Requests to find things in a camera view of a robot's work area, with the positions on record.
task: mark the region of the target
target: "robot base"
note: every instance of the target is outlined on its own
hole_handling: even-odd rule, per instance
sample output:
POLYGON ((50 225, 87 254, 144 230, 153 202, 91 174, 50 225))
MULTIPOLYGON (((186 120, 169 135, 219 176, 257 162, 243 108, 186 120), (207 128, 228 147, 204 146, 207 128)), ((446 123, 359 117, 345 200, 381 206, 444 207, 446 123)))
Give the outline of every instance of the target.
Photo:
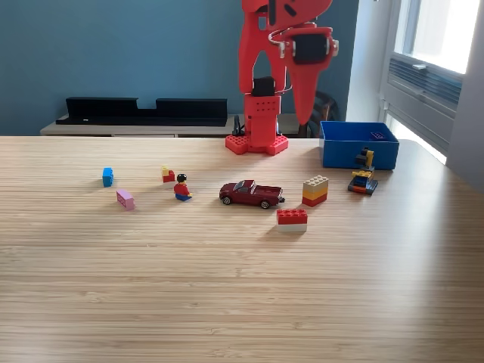
POLYGON ((289 147, 289 140, 285 136, 278 136, 272 145, 267 147, 251 147, 249 146, 249 138, 247 136, 229 135, 225 138, 225 147, 237 155, 245 153, 266 153, 274 156, 289 147))

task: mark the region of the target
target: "blue bin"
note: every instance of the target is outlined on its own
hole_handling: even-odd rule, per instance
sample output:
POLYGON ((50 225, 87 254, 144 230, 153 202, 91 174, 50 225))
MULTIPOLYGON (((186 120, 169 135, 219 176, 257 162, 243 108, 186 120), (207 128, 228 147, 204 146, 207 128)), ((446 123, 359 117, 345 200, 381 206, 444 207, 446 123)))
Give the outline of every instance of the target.
POLYGON ((394 170, 400 143, 384 123, 321 121, 321 161, 325 168, 359 169, 355 158, 368 147, 378 170, 394 170))

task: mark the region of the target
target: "red robot arm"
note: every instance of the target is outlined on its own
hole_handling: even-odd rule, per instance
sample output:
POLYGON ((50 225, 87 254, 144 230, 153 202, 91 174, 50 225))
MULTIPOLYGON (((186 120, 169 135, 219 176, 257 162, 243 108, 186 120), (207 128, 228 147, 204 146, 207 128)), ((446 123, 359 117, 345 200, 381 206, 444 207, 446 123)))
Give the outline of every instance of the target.
POLYGON ((318 76, 337 55, 338 42, 331 28, 308 23, 325 12, 332 0, 242 0, 245 23, 239 49, 239 86, 244 96, 245 135, 231 135, 225 145, 236 154, 277 154, 288 147, 277 136, 281 95, 289 71, 296 115, 301 125, 309 121, 314 107, 318 76), (259 28, 265 17, 266 29, 259 28), (253 78, 261 51, 271 63, 271 77, 253 78))

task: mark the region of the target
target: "dark red toy car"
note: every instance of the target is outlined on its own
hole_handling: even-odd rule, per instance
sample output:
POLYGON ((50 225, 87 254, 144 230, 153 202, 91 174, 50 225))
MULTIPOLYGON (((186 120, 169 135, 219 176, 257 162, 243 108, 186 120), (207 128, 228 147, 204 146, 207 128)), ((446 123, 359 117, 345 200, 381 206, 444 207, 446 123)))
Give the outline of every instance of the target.
POLYGON ((243 180, 237 184, 224 185, 220 189, 219 198, 226 205, 240 203, 261 206, 263 209, 285 202, 281 188, 256 185, 254 180, 243 180))

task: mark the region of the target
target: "black tray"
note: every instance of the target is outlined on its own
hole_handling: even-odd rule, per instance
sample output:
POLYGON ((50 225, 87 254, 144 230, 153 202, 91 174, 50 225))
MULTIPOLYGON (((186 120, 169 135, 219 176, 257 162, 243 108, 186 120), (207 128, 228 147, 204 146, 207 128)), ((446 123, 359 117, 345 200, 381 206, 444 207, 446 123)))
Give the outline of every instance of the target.
POLYGON ((139 109, 137 98, 66 99, 69 116, 58 125, 209 126, 227 124, 226 99, 157 99, 157 108, 139 109))

